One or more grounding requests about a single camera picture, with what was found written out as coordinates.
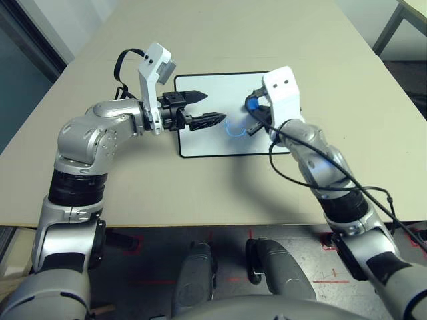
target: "black wire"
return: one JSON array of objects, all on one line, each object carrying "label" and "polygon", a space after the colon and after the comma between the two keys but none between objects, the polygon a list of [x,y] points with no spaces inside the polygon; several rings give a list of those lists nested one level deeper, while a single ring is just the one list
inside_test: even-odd
[{"label": "black wire", "polygon": [[[303,187],[308,187],[310,189],[316,189],[316,190],[324,190],[324,191],[356,191],[359,190],[359,188],[357,187],[353,187],[353,188],[334,188],[334,187],[318,187],[315,185],[310,185],[309,183],[304,183],[298,180],[295,180],[287,175],[285,175],[284,173],[282,173],[275,165],[273,162],[273,147],[277,144],[277,141],[274,141],[268,148],[268,159],[270,161],[270,166],[272,167],[272,169],[282,178],[285,178],[288,181],[291,181],[293,183],[296,183],[297,185],[301,185]],[[363,189],[365,190],[375,190],[375,191],[379,191],[379,192],[383,192],[387,195],[387,202],[390,206],[390,210],[393,214],[393,216],[396,216],[396,212],[394,211],[394,206],[393,206],[393,198],[391,196],[391,194],[388,192],[387,189],[384,188],[380,188],[380,187],[375,187],[375,186],[367,186],[367,187],[363,187]],[[394,232],[396,230],[396,222],[393,220],[392,222],[392,228],[390,230],[391,235],[394,235]]]},{"label": "black wire", "polygon": [[255,95],[254,93],[247,96],[246,100],[245,100],[245,108],[246,108],[246,111],[256,121],[260,122],[267,129],[270,129],[270,130],[276,132],[277,134],[282,135],[286,139],[290,139],[292,141],[295,141],[296,143],[299,143],[300,145],[303,145],[304,147],[307,147],[308,149],[310,149],[310,150],[316,152],[318,155],[322,156],[325,160],[327,160],[329,163],[331,163],[335,168],[337,168],[339,171],[341,171],[349,180],[353,181],[353,183],[357,186],[357,188],[359,188],[359,190],[361,192],[363,192],[363,194],[365,194],[365,196],[367,196],[367,198],[369,198],[369,200],[371,200],[377,207],[379,207],[385,214],[387,214],[387,216],[389,216],[393,221],[395,221],[420,246],[421,250],[423,250],[424,252],[427,253],[427,246],[423,243],[423,241],[421,241],[411,230],[409,230],[409,228],[407,228],[407,226],[405,226],[405,224],[403,224],[403,222],[401,222],[389,210],[387,210],[387,208],[385,208],[385,206],[383,206],[383,204],[381,204],[374,196],[372,196],[367,190],[365,190],[363,188],[363,186],[351,174],[349,174],[343,167],[341,167],[341,165],[336,163],[333,159],[329,158],[328,155],[325,154],[323,151],[317,149],[316,147],[313,147],[312,145],[310,145],[309,143],[306,143],[305,141],[299,140],[295,137],[292,137],[291,135],[288,135],[287,133],[280,131],[279,129],[269,125],[268,123],[266,123],[263,119],[260,119],[259,117],[257,117],[250,110],[250,108],[248,106],[248,101],[249,101],[249,99],[252,99],[252,98],[257,99],[258,96]]}]

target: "blue glowing ring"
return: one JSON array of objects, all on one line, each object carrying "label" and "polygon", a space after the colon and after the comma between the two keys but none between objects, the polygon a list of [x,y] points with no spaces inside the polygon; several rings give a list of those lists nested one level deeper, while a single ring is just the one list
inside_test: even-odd
[{"label": "blue glowing ring", "polygon": [[226,119],[226,122],[225,122],[225,127],[226,127],[226,133],[230,136],[230,137],[233,137],[233,138],[238,138],[238,137],[243,137],[244,135],[245,135],[245,133],[246,133],[246,129],[245,128],[242,128],[242,132],[241,133],[239,133],[238,135],[234,135],[233,133],[230,133],[230,130],[228,129],[228,120]]}]

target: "beige table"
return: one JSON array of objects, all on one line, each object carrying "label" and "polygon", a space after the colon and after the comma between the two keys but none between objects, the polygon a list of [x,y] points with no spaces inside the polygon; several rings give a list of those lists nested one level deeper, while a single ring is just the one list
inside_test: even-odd
[{"label": "beige table", "polygon": [[[389,189],[402,220],[427,219],[426,122],[333,1],[150,0],[116,10],[0,156],[1,224],[37,224],[58,131],[112,99],[123,49],[153,41],[172,52],[175,74],[291,66],[304,117],[324,129],[354,175]],[[122,70],[135,94],[138,63],[130,55]],[[159,94],[172,89],[170,81]],[[289,155],[276,163],[301,178]],[[266,156],[182,159],[169,132],[126,143],[104,195],[110,226],[324,222],[310,191],[278,177]]]}]

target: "red floor marking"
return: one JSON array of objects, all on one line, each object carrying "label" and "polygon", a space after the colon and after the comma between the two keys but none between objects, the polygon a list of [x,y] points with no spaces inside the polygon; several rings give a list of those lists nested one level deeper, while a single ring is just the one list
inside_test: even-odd
[{"label": "red floor marking", "polygon": [[240,282],[240,278],[227,278],[227,282]]},{"label": "red floor marking", "polygon": [[123,255],[139,255],[141,253],[144,236],[133,235],[132,237],[138,239],[138,246],[135,250],[123,250]]},{"label": "red floor marking", "polygon": [[315,280],[313,283],[349,283],[348,280]]},{"label": "red floor marking", "polygon": [[417,242],[415,242],[414,240],[412,240],[412,238],[411,238],[411,236],[409,234],[405,233],[405,236],[408,238],[408,240],[409,240],[409,242],[411,244],[411,247],[413,247],[413,248],[420,248],[420,250],[422,252],[422,256],[425,258],[425,260],[427,260],[427,253],[425,253],[424,250],[421,249],[420,245],[417,244]]},{"label": "red floor marking", "polygon": [[140,280],[132,281],[132,283],[137,283],[138,285],[175,285],[175,280]]},{"label": "red floor marking", "polygon": [[327,245],[325,245],[325,242],[326,242],[326,236],[327,235],[330,235],[332,232],[324,232],[324,233],[318,233],[318,234],[320,234],[320,243],[322,244],[322,250],[327,250],[327,251],[329,251],[329,250],[335,250],[335,251],[337,251],[337,249],[336,249],[336,247],[333,245],[333,246],[327,246]]},{"label": "red floor marking", "polygon": [[326,251],[335,250],[335,251],[337,251],[336,247],[328,247],[327,245],[322,245],[322,250],[326,250]]}]

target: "gray floor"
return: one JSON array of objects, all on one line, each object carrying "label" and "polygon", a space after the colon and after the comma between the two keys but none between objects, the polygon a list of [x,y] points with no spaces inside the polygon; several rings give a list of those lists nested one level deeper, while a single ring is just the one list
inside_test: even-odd
[{"label": "gray floor", "polygon": [[[322,246],[317,234],[321,230],[328,229],[319,227],[314,232],[308,227],[285,225],[119,229],[140,239],[141,246],[133,252],[107,247],[103,263],[91,272],[94,307],[111,303],[116,308],[97,319],[169,316],[179,268],[192,241],[213,243],[219,266],[214,299],[269,294],[265,281],[255,286],[247,280],[244,246],[249,237],[280,242],[304,270],[318,301],[370,319],[391,319],[370,284],[353,280],[336,251]],[[397,230],[395,238],[405,259],[427,265],[427,255],[401,230]]]},{"label": "gray floor", "polygon": [[52,83],[0,29],[0,153]]}]

